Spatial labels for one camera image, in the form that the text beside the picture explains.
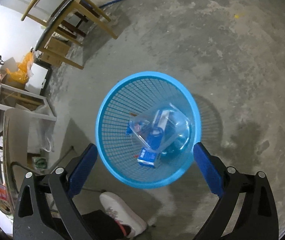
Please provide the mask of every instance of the blue plastic basket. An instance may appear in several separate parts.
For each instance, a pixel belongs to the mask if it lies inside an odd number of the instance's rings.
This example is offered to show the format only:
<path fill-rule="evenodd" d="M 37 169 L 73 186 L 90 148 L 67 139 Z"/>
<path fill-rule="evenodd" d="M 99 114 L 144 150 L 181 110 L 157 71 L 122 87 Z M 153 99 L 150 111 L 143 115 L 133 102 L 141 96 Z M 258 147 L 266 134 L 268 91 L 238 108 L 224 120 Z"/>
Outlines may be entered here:
<path fill-rule="evenodd" d="M 185 152 L 171 159 L 160 159 L 158 168 L 140 166 L 134 157 L 141 143 L 126 135 L 132 114 L 139 114 L 154 105 L 168 101 L 179 108 L 190 120 L 191 138 Z M 96 122 L 96 143 L 107 169 L 123 183 L 136 188 L 166 186 L 180 176 L 193 162 L 192 148 L 201 138 L 198 107 L 189 91 L 174 78 L 158 72 L 131 75 L 105 97 Z"/>

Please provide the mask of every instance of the small blue box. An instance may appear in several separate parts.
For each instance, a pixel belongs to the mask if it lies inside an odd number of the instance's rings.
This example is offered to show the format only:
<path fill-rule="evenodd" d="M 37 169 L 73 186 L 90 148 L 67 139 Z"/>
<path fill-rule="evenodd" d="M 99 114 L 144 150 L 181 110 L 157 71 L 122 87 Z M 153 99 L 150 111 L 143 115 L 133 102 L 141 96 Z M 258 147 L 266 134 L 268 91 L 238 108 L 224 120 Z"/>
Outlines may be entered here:
<path fill-rule="evenodd" d="M 143 147 L 139 157 L 137 158 L 137 161 L 141 166 L 155 168 L 159 157 L 160 154 L 155 152 L 149 152 L 145 147 Z"/>

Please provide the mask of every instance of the white sneaker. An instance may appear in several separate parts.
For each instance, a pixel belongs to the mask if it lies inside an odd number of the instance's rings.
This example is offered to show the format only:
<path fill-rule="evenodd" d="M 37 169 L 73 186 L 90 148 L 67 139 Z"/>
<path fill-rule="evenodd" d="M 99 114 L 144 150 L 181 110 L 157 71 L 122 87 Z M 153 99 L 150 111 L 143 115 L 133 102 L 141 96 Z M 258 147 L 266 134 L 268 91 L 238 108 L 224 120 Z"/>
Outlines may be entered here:
<path fill-rule="evenodd" d="M 131 227 L 131 232 L 127 236 L 133 238 L 140 235 L 147 228 L 147 223 L 142 220 L 131 208 L 116 194 L 104 192 L 99 196 L 107 215 L 117 220 L 122 225 Z"/>

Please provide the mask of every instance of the wooden stool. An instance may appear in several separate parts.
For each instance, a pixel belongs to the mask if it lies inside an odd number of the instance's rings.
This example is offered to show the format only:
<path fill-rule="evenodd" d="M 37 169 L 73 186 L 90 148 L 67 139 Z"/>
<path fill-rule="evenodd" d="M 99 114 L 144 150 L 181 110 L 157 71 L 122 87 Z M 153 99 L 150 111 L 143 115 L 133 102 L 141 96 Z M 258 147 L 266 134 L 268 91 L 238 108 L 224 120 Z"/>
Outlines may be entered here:
<path fill-rule="evenodd" d="M 88 11 L 85 7 L 83 7 L 80 4 L 81 0 L 67 0 L 56 12 L 56 14 L 49 19 L 47 22 L 46 29 L 44 30 L 43 34 L 38 40 L 38 43 L 35 47 L 35 50 L 39 50 L 41 52 L 44 52 L 48 54 L 49 56 L 55 57 L 58 60 L 61 60 L 62 62 L 65 62 L 69 65 L 72 65 L 76 68 L 83 69 L 84 67 L 73 62 L 70 59 L 67 59 L 65 57 L 60 56 L 59 54 L 50 51 L 49 49 L 46 49 L 45 46 L 49 39 L 51 38 L 52 34 L 57 30 L 58 26 L 61 24 L 61 22 L 66 18 L 66 16 L 71 13 L 74 10 L 77 10 L 81 14 L 84 14 L 88 19 L 95 22 L 100 28 L 105 30 L 107 33 L 109 33 L 114 39 L 117 39 L 118 36 L 113 33 L 113 31 L 103 22 L 101 22 L 97 17 L 95 17 L 90 11 Z"/>
<path fill-rule="evenodd" d="M 26 11 L 24 12 L 22 18 L 21 18 L 21 21 L 24 21 L 26 17 L 29 17 L 31 19 L 33 19 L 34 21 L 38 22 L 39 24 L 47 27 L 47 24 L 45 21 L 42 21 L 41 19 L 35 17 L 35 16 L 32 16 L 29 14 L 30 10 L 34 7 L 34 5 L 38 2 L 39 0 L 31 0 L 31 2 L 29 3 Z M 111 19 L 97 6 L 95 5 L 91 0 L 83 0 L 81 2 L 81 5 L 84 6 L 87 10 L 89 10 L 93 15 L 95 15 L 96 17 L 99 17 L 100 15 L 102 15 L 106 20 L 108 20 L 109 22 L 111 21 Z M 55 10 L 53 12 L 53 14 L 51 15 L 51 17 L 56 14 L 57 10 Z M 83 21 L 86 21 L 86 17 L 84 17 L 83 15 L 81 15 L 80 13 L 75 13 L 75 15 L 77 17 L 79 17 L 81 20 Z M 69 22 L 63 20 L 61 22 L 61 24 L 66 27 L 68 30 L 70 30 L 71 32 L 75 32 L 77 34 L 79 34 L 80 36 L 82 37 L 85 37 L 86 34 L 84 32 L 82 32 L 80 29 L 78 29 L 76 26 L 70 24 Z M 66 39 L 69 39 L 70 41 L 74 42 L 73 39 L 76 38 L 75 35 L 73 35 L 72 33 L 70 33 L 69 31 L 66 31 L 65 29 L 61 28 L 61 27 L 58 27 L 57 28 L 57 31 L 56 31 L 58 34 L 62 35 L 63 37 L 65 37 Z"/>

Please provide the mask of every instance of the basket rim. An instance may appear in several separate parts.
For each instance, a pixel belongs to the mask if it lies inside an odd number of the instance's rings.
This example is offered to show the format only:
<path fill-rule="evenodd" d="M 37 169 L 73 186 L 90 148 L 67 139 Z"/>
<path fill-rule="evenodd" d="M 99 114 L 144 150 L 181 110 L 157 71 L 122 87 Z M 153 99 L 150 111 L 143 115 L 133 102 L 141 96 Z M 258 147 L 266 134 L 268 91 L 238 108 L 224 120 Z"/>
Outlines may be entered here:
<path fill-rule="evenodd" d="M 120 88 L 122 88 L 124 85 L 127 83 L 132 82 L 134 79 L 141 79 L 142 77 L 156 77 L 156 78 L 161 78 L 166 82 L 171 83 L 174 85 L 176 88 L 178 88 L 182 94 L 186 97 L 187 101 L 190 104 L 190 107 L 192 109 L 193 115 L 194 115 L 194 120 L 195 120 L 195 126 L 196 126 L 196 131 L 195 131 L 195 139 L 194 139 L 194 145 L 200 141 L 201 139 L 201 118 L 200 118 L 200 112 L 198 109 L 198 106 L 193 98 L 193 96 L 190 94 L 190 92 L 185 88 L 183 84 L 181 84 L 178 80 L 175 78 L 163 74 L 160 72 L 154 72 L 154 71 L 144 71 L 144 72 L 139 72 L 133 75 L 130 75 L 123 80 L 119 81 L 106 95 L 104 98 L 99 111 L 97 115 L 97 120 L 96 120 L 96 128 L 95 128 L 95 137 L 96 137 L 96 144 L 97 144 L 97 149 L 99 152 L 99 155 L 108 169 L 108 171 L 116 177 L 118 180 L 121 182 L 135 188 L 143 188 L 143 189 L 148 189 L 148 188 L 157 188 L 157 187 L 163 187 L 166 185 L 171 184 L 172 182 L 176 181 L 178 178 L 180 178 L 186 171 L 187 169 L 191 166 L 193 162 L 193 154 L 190 155 L 190 161 L 186 161 L 176 172 L 174 172 L 172 175 L 167 177 L 166 179 L 162 179 L 159 181 L 154 181 L 154 182 L 139 182 L 134 179 L 130 179 L 128 177 L 124 177 L 118 172 L 114 167 L 109 163 L 109 161 L 105 158 L 105 155 L 103 154 L 103 147 L 101 147 L 101 122 L 102 122 L 102 117 L 105 112 L 105 109 L 107 108 L 109 102 L 113 98 L 114 94 L 116 94 Z"/>

